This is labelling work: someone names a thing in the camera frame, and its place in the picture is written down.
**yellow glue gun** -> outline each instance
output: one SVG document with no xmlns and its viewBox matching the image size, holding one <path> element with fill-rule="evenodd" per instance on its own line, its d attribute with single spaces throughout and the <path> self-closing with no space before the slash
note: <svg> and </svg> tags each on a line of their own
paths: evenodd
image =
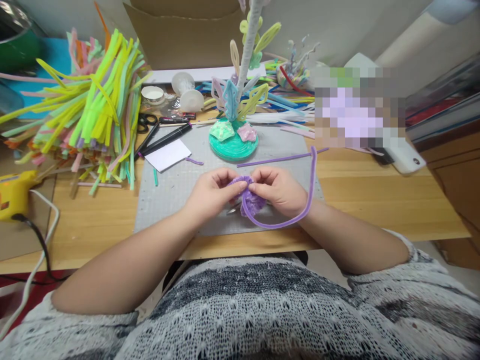
<svg viewBox="0 0 480 360">
<path fill-rule="evenodd" d="M 28 215 L 29 190 L 41 183 L 37 171 L 0 176 L 0 221 L 14 222 L 12 215 Z"/>
</svg>

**wooden desk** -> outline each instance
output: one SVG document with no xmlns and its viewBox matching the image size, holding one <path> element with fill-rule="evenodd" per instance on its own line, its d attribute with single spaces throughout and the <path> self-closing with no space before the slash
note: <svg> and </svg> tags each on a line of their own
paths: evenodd
<svg viewBox="0 0 480 360">
<path fill-rule="evenodd" d="M 212 117 L 214 112 L 201 119 Z M 142 174 L 143 163 L 135 165 Z M 411 241 L 470 237 L 438 184 L 425 167 L 404 177 L 380 167 L 368 154 L 335 148 L 318 155 L 317 175 L 329 205 L 372 224 L 404 234 Z M 95 197 L 81 187 L 69 198 L 71 176 L 58 175 L 53 202 L 60 221 L 49 246 L 52 267 L 76 269 L 133 233 L 137 191 L 99 188 Z M 300 228 L 200 237 L 192 240 L 182 259 L 205 259 L 319 246 Z M 39 252 L 0 262 L 0 274 L 30 272 Z"/>
</svg>

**floor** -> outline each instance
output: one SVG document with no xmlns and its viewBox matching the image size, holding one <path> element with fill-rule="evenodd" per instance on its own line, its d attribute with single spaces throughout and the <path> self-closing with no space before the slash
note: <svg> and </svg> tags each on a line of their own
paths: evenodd
<svg viewBox="0 0 480 360">
<path fill-rule="evenodd" d="M 460 281 L 467 289 L 480 297 L 480 271 L 448 265 L 431 241 L 416 242 L 415 246 L 417 249 L 423 250 L 432 258 L 438 260 L 455 279 Z M 315 271 L 317 274 L 349 289 L 347 279 L 343 277 L 340 269 L 325 250 L 308 251 L 307 267 Z M 147 317 L 159 302 L 162 295 L 162 285 L 163 280 L 148 299 L 137 308 L 140 313 L 138 319 L 139 322 Z"/>
</svg>

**left hand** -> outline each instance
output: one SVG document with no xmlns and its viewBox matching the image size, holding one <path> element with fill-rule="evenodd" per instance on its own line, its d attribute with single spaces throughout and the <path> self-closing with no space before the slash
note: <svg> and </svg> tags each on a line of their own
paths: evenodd
<svg viewBox="0 0 480 360">
<path fill-rule="evenodd" d="M 182 210 L 188 213 L 190 219 L 198 219 L 201 224 L 213 219 L 220 214 L 226 203 L 247 187 L 246 181 L 227 186 L 238 176 L 236 171 L 228 167 L 202 174 Z"/>
</svg>

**finger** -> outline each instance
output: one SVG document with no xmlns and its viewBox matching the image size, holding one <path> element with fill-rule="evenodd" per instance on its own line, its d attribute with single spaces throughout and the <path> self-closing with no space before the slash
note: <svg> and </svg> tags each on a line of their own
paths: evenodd
<svg viewBox="0 0 480 360">
<path fill-rule="evenodd" d="M 248 186 L 248 189 L 252 193 L 257 194 L 261 198 L 270 200 L 271 202 L 275 201 L 275 198 L 276 198 L 275 188 L 273 188 L 270 185 L 253 183 Z"/>
<path fill-rule="evenodd" d="M 256 183 L 272 185 L 279 172 L 280 169 L 278 167 L 261 166 L 251 173 L 251 178 Z"/>
<path fill-rule="evenodd" d="M 247 188 L 247 182 L 246 181 L 237 181 L 233 183 L 232 185 L 226 186 L 222 189 L 220 189 L 220 194 L 222 196 L 222 199 L 225 203 L 227 203 L 229 200 L 233 199 L 237 195 L 241 194 L 245 189 Z"/>
<path fill-rule="evenodd" d="M 218 184 L 218 186 L 225 186 L 239 176 L 239 174 L 235 170 L 229 167 L 221 167 L 215 169 L 210 172 L 210 175 L 212 179 Z"/>
</svg>

